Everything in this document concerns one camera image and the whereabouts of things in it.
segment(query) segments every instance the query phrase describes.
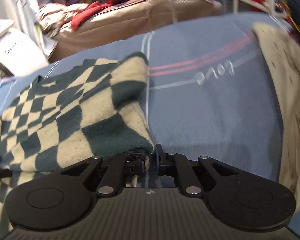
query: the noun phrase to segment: black circular pad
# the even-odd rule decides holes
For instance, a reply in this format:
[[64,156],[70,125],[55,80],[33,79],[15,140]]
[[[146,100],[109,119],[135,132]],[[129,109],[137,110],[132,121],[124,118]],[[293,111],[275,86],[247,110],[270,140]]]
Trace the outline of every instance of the black circular pad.
[[217,181],[208,205],[216,217],[232,227],[272,231],[290,221],[296,202],[286,187],[245,172]]
[[34,208],[53,208],[63,201],[63,197],[62,191],[56,188],[45,187],[30,192],[27,196],[27,202]]
[[238,203],[249,208],[264,208],[272,203],[273,196],[265,189],[247,187],[237,192],[236,199]]
[[80,180],[66,175],[45,176],[12,190],[5,210],[13,226],[51,231],[80,220],[91,206],[91,196]]

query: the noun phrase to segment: checkered blanket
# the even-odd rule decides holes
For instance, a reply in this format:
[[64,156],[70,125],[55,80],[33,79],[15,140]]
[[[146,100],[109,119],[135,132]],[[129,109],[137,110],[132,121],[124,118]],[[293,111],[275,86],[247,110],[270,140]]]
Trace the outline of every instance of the checkered blanket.
[[136,98],[144,89],[147,59],[137,52],[120,62],[85,60],[51,78],[36,78],[0,119],[0,237],[8,231],[5,195],[17,185],[93,155],[143,149],[152,153]]

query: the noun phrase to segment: beige towel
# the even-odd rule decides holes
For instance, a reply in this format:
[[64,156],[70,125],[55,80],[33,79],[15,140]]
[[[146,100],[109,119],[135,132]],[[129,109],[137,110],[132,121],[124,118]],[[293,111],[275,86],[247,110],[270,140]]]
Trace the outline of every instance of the beige towel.
[[253,31],[268,64],[283,120],[279,182],[300,208],[300,46],[282,28],[255,23]]

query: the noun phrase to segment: metal screw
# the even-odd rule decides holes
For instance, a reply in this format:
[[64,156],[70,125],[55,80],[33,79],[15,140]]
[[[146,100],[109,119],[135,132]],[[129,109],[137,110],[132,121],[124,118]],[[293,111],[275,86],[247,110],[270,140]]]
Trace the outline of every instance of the metal screw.
[[114,191],[114,189],[112,187],[109,187],[109,186],[103,186],[103,187],[98,189],[98,192],[100,194],[103,194],[103,195],[111,194],[113,191]]
[[196,194],[199,194],[201,192],[201,189],[199,187],[196,187],[196,186],[191,186],[191,187],[186,188],[186,192],[188,194],[191,194],[191,195],[196,195]]

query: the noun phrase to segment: red stripe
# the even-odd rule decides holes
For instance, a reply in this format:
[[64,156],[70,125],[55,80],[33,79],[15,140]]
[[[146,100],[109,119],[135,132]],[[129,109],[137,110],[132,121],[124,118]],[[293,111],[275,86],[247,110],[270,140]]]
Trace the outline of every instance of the red stripe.
[[[150,73],[149,76],[168,75],[168,74],[180,73],[180,72],[185,72],[185,71],[200,68],[200,67],[202,67],[206,64],[210,64],[210,63],[213,63],[215,61],[221,60],[225,57],[228,57],[233,52],[239,51],[240,49],[244,48],[247,44],[250,44],[251,41],[253,41],[253,38],[254,38],[254,36],[251,33],[249,35],[246,35],[244,38],[240,38],[240,39],[238,39],[238,40],[222,47],[221,49],[218,49],[217,51],[214,52],[214,54],[216,54],[217,52],[219,52],[219,53],[217,55],[215,55],[214,57],[212,57],[212,58],[207,58],[207,56],[211,56],[211,55],[205,54],[205,55],[202,55],[199,58],[191,60],[193,62],[196,62],[196,61],[198,61],[198,59],[202,59],[203,57],[207,58],[204,61],[198,62],[198,63],[193,64],[193,65],[185,66],[185,67],[182,67],[182,68],[178,68],[178,69],[172,69],[172,70],[166,70],[166,71],[161,71],[161,72]],[[175,64],[170,64],[170,65],[177,65],[177,64],[185,65],[185,62],[188,62],[188,61],[175,63]],[[169,65],[165,65],[165,66],[160,66],[160,67],[155,67],[155,68],[156,69],[157,68],[167,68],[167,66],[170,67]]]
[[178,67],[178,66],[183,66],[183,65],[189,65],[189,64],[194,64],[194,63],[200,62],[201,60],[207,60],[207,58],[212,57],[214,54],[217,54],[217,55],[224,54],[224,53],[227,53],[229,49],[232,51],[233,47],[240,47],[242,42],[245,44],[247,40],[251,40],[252,38],[253,38],[253,33],[248,33],[248,34],[245,34],[243,37],[240,37],[236,41],[233,41],[232,43],[229,43],[229,44],[223,46],[222,48],[216,50],[212,54],[204,54],[204,55],[202,55],[200,57],[197,57],[195,59],[186,60],[186,61],[183,61],[183,62],[168,64],[168,65],[162,65],[162,66],[158,66],[158,67],[151,67],[150,71],[165,69],[165,68]]

